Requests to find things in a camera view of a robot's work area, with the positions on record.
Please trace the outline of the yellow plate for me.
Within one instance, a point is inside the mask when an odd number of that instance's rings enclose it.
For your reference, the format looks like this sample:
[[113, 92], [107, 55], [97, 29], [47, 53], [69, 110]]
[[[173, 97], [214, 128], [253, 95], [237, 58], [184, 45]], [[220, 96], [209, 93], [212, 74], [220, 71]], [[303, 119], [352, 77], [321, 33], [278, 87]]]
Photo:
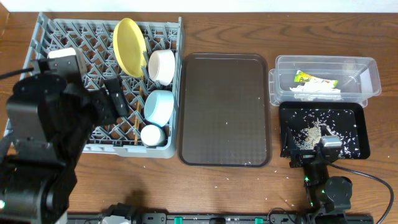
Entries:
[[147, 48], [142, 31], [132, 19], [124, 18], [114, 28], [113, 49], [124, 73], [134, 78], [143, 76]]

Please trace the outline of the light blue bowl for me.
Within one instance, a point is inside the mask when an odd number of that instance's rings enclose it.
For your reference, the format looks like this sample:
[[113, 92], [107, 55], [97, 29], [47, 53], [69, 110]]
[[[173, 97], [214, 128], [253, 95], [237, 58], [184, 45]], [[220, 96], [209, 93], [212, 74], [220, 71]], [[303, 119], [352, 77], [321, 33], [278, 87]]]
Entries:
[[174, 108], [174, 96], [171, 91], [155, 90], [146, 99], [144, 106], [145, 119], [163, 127], [168, 122]]

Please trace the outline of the white pink bowl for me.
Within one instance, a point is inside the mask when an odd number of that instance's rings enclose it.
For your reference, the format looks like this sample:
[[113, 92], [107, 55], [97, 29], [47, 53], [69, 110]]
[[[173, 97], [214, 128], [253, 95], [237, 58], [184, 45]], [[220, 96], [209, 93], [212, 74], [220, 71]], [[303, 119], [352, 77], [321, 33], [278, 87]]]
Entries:
[[148, 64], [149, 77], [161, 85], [169, 85], [175, 72], [175, 56], [171, 50], [156, 50], [152, 53]]

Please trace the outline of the white green cup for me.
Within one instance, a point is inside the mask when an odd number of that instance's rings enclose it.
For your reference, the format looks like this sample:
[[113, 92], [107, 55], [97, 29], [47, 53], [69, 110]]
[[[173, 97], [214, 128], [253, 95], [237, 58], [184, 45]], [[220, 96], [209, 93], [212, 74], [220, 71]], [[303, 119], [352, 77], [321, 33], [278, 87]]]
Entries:
[[143, 127], [141, 131], [141, 140], [145, 146], [156, 147], [163, 145], [166, 138], [164, 131], [160, 127], [149, 124]]

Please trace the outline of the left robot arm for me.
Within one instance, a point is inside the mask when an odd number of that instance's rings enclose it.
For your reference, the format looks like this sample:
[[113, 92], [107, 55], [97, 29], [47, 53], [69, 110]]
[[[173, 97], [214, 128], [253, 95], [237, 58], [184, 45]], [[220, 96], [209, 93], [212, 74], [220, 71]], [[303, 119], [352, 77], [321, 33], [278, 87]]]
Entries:
[[68, 209], [75, 167], [97, 126], [128, 114], [120, 78], [87, 90], [80, 77], [25, 78], [6, 109], [12, 126], [1, 140], [1, 218], [55, 223]]

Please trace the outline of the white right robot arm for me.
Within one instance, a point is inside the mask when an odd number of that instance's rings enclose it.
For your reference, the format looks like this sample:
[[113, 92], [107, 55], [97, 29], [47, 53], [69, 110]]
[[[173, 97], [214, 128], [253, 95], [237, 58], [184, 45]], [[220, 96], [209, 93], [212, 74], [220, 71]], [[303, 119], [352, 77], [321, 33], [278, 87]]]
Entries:
[[284, 133], [281, 157], [289, 157], [291, 168], [302, 168], [304, 187], [312, 206], [302, 223], [348, 223], [345, 211], [351, 208], [352, 181], [343, 176], [329, 176], [328, 166], [338, 160], [342, 142], [322, 128], [323, 136], [312, 150], [301, 150], [289, 128]]

